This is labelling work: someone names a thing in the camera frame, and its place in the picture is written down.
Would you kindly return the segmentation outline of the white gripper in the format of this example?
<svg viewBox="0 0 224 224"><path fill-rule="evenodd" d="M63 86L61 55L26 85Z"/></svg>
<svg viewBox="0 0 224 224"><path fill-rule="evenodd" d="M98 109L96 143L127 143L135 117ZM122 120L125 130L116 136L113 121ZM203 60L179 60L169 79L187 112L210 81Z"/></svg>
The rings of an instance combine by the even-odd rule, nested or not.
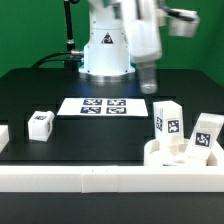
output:
<svg viewBox="0 0 224 224"><path fill-rule="evenodd" d="M143 94L157 92L156 66L162 55L159 26L171 18L170 34L192 37L199 24L196 11L173 9L165 0L122 0L122 19L131 61L137 65L140 89Z"/></svg>

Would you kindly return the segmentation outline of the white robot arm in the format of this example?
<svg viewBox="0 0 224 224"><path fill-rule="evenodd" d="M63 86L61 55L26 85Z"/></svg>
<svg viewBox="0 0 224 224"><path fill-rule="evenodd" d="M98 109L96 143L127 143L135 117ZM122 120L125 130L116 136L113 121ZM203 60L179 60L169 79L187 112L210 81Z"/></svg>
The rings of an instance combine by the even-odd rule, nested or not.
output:
<svg viewBox="0 0 224 224"><path fill-rule="evenodd" d="M191 37L199 24L195 11L173 9L165 0L88 0L90 38L84 47L83 78L97 83L137 76L141 92L157 91L155 62L162 56L159 28Z"/></svg>

